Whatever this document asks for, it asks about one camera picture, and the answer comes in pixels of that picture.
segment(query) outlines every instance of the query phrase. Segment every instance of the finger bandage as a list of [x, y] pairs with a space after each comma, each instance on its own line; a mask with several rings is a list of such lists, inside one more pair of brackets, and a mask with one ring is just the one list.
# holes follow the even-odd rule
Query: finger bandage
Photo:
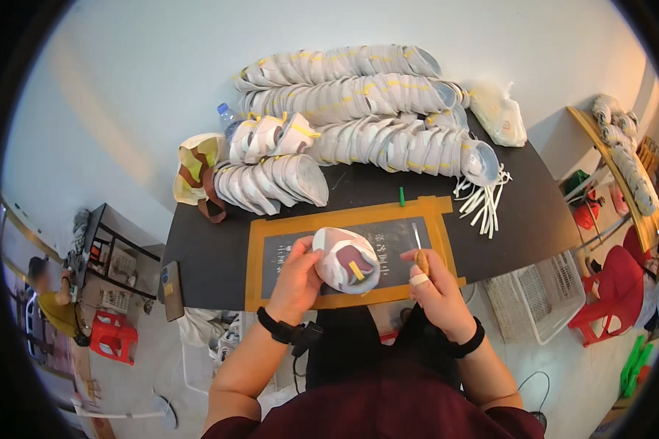
[[424, 273], [420, 273], [419, 275], [412, 276], [410, 278], [410, 284], [412, 286], [417, 286], [417, 285], [422, 284], [422, 282], [424, 282], [426, 280], [429, 280], [429, 277]]

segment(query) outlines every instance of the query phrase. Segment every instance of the man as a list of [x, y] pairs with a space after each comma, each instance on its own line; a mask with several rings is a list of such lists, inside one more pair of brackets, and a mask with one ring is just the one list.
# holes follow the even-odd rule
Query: man
[[77, 320], [81, 318], [81, 310], [76, 303], [71, 303], [71, 272], [61, 272], [61, 288], [54, 292], [51, 289], [48, 264], [49, 262], [38, 257], [29, 260], [29, 286], [36, 292], [39, 309], [49, 323], [59, 332], [75, 338], [76, 335], [82, 335]]

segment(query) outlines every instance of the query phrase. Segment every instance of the red plastic chair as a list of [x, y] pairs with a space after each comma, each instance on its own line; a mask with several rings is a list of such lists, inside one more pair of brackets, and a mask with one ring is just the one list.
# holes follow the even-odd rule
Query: red plastic chair
[[[640, 316], [644, 297], [644, 271], [630, 252], [619, 245], [610, 249], [600, 273], [582, 278], [586, 292], [590, 291], [596, 280], [599, 282], [600, 300], [584, 305], [569, 322], [569, 328], [578, 328], [583, 334], [583, 346], [615, 337], [632, 327]], [[614, 315], [620, 320], [620, 329], [608, 332]], [[602, 334], [598, 337], [590, 323], [600, 318], [606, 318], [606, 322]]]
[[134, 365], [129, 358], [129, 348], [138, 340], [137, 330], [127, 323], [123, 314], [96, 311], [93, 331], [90, 333], [90, 350], [111, 360]]

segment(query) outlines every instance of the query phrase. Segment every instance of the plastic bag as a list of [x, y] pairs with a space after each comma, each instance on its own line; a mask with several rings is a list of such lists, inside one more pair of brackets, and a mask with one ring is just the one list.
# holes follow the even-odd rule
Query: plastic bag
[[505, 90], [492, 82], [479, 82], [469, 92], [471, 110], [496, 145], [525, 146], [527, 132], [522, 124], [520, 105], [510, 99], [510, 87]]

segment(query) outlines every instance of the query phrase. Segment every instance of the plastic water bottle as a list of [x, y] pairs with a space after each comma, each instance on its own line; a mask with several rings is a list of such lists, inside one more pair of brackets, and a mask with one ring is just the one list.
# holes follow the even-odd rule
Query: plastic water bottle
[[235, 133], [237, 126], [244, 121], [244, 118], [229, 108], [225, 102], [219, 105], [217, 112], [220, 113], [220, 121], [222, 122], [222, 129], [225, 130], [225, 137], [229, 140]]

